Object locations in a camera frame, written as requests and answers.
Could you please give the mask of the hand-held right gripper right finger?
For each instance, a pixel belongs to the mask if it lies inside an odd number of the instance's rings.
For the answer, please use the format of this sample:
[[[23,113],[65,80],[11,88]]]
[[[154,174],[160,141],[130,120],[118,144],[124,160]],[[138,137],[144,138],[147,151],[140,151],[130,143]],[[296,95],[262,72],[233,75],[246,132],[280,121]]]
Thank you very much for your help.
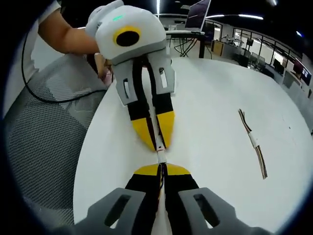
[[[165,208],[174,235],[268,235],[237,218],[235,208],[201,188],[184,167],[166,164]]]

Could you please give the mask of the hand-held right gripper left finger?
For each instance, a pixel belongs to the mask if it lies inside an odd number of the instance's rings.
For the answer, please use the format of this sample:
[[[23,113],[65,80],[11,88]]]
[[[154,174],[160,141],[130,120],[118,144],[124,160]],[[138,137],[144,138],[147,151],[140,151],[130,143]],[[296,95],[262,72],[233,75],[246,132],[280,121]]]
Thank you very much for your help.
[[[61,228],[63,235],[149,235],[158,210],[161,165],[136,170],[125,188],[116,188],[88,209],[87,217]]]

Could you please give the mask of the person's left hand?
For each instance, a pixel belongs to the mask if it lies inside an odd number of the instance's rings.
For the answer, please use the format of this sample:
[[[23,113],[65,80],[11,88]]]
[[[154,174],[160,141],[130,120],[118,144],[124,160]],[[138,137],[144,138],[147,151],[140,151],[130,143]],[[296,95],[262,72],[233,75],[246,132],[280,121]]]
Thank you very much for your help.
[[[112,63],[110,60],[105,59],[100,53],[94,55],[97,74],[99,77],[106,75],[112,71]]]

